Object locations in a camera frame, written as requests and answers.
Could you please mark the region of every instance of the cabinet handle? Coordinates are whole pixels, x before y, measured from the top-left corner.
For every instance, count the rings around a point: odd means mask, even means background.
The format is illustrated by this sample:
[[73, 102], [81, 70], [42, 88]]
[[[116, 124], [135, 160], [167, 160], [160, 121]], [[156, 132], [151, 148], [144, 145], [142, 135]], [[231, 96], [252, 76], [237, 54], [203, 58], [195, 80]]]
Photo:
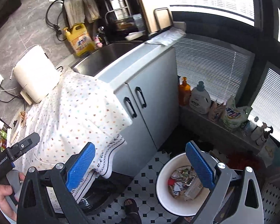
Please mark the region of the cabinet handle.
[[135, 112], [135, 109], [134, 109], [134, 107], [133, 107], [132, 102], [130, 101], [130, 99], [129, 99], [128, 97], [125, 97], [125, 101], [129, 103], [129, 105], [131, 106], [131, 108], [132, 108], [132, 110], [133, 110], [133, 115], [132, 115], [133, 118], [137, 118], [137, 114], [136, 114], [136, 112]]
[[140, 87], [136, 87], [136, 91], [138, 91], [139, 93], [141, 93], [141, 96], [143, 98], [144, 103], [142, 104], [142, 108], [146, 108], [146, 102], [145, 102], [145, 98], [143, 96], [142, 90]]

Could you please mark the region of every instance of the silver pivot bolt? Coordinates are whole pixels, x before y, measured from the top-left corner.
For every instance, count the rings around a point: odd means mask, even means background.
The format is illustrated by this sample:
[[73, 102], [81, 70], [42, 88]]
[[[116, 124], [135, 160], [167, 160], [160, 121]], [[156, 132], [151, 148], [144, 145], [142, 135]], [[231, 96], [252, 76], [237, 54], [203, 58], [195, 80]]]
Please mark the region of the silver pivot bolt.
[[247, 172], [252, 173], [253, 169], [251, 167], [246, 167]]
[[226, 165], [225, 165], [224, 163], [222, 163], [222, 162], [219, 162], [219, 163], [218, 163], [218, 167], [219, 167], [220, 169], [224, 169], [224, 168], [226, 168]]
[[29, 167], [28, 172], [33, 173], [35, 171], [35, 167]]
[[63, 168], [63, 163], [57, 163], [56, 168], [57, 169], [62, 169]]

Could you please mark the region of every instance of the yellow detergent bottle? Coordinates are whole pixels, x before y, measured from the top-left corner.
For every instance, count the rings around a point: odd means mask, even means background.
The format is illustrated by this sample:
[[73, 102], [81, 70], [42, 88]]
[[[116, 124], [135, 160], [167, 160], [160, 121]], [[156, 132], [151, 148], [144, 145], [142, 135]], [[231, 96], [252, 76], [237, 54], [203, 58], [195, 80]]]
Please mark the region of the yellow detergent bottle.
[[88, 51], [94, 50], [94, 45], [84, 24], [77, 24], [72, 28], [72, 33], [68, 27], [64, 28], [65, 36], [74, 48], [76, 55], [80, 56]]

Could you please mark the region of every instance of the white detergent bottle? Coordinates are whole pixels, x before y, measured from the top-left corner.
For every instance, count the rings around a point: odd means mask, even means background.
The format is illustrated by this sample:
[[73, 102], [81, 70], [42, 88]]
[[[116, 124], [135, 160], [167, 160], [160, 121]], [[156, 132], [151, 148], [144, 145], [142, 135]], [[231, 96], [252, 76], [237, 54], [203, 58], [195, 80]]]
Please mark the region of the white detergent bottle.
[[211, 106], [211, 98], [204, 88], [203, 81], [198, 83], [198, 86], [192, 90], [190, 97], [190, 107], [201, 114], [207, 114]]

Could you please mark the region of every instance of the black and white floor tile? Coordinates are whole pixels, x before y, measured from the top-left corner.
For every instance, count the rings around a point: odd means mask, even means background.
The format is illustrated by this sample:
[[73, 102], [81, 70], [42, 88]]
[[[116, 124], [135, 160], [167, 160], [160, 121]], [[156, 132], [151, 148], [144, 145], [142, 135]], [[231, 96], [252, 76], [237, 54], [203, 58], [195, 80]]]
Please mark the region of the black and white floor tile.
[[100, 214], [91, 216], [93, 224], [116, 224], [125, 216], [124, 201], [133, 198], [139, 208], [142, 224], [165, 224], [175, 221], [177, 216], [168, 213], [158, 202], [155, 193], [157, 176], [166, 162], [169, 155], [165, 152], [157, 152], [147, 165], [135, 176], [132, 183], [126, 190], [114, 200], [112, 204]]
[[264, 224], [273, 223], [276, 215], [275, 209], [279, 201], [280, 189], [271, 183], [267, 183], [266, 188], [262, 191]]

